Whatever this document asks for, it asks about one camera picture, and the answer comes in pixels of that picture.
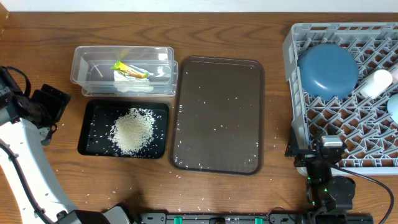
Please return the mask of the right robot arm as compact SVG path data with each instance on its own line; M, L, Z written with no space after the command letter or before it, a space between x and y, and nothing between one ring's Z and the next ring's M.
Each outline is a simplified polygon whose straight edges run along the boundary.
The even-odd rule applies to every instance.
M294 158L296 168L306 168L307 200L313 205L296 223L348 223L346 212L353 208L356 184L349 177L332 175L331 170L342 159L345 147L337 135L324 135L315 149L301 149L294 129L290 129L285 156Z

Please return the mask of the light blue bowl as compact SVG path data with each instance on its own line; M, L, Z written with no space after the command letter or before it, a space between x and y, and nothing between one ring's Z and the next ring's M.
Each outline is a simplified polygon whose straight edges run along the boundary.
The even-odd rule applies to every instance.
M387 102L387 111L391 114L391 119L398 123L398 94L392 95Z

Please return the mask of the green yellow snack wrapper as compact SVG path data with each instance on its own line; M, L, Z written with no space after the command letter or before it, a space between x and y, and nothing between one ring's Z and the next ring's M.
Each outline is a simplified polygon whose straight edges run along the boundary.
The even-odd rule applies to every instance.
M132 68L120 60L118 60L112 67L112 70L120 72L124 76L134 77L134 78L147 78L149 76L148 72L139 72L135 68Z

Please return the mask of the large dark blue plate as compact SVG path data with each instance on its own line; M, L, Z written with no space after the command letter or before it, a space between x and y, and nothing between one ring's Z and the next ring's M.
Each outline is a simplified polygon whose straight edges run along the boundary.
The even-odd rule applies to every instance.
M297 60L302 88L312 97L343 99L355 88L359 70L354 57L335 44L320 44Z

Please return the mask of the white tissue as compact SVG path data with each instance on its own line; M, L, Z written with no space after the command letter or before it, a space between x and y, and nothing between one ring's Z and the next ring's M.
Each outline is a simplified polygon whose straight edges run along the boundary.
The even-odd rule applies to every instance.
M117 91L126 92L151 92L154 87L150 85L148 78L136 78L130 76L124 76L121 72L114 72L114 87Z

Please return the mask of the white cup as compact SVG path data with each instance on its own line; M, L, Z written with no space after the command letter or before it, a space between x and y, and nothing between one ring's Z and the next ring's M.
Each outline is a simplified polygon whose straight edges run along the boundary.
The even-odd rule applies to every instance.
M379 69L368 75L361 83L364 87L359 91L365 98L376 99L392 83L393 77L390 72Z

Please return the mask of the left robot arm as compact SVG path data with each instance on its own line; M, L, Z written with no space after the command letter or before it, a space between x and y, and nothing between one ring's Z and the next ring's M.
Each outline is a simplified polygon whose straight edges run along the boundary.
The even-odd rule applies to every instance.
M43 148L57 131L70 95L44 84L22 90L1 67L1 169L17 201L23 223L133 223L117 204L105 212L80 210L59 184Z

